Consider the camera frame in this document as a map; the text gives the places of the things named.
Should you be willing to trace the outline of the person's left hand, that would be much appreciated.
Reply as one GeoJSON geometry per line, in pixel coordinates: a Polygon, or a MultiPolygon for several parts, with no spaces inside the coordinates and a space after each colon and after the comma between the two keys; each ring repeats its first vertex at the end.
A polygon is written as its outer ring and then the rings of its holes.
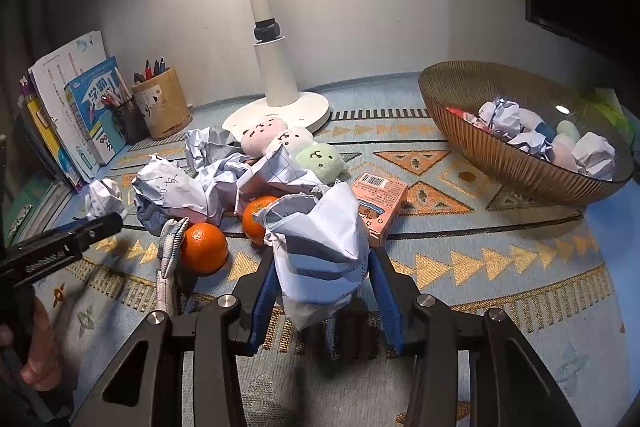
{"type": "Polygon", "coordinates": [[[54,329],[48,312],[38,297],[34,298],[34,326],[27,362],[21,368],[21,379],[35,391],[54,389],[62,378],[62,367],[54,329]]]}

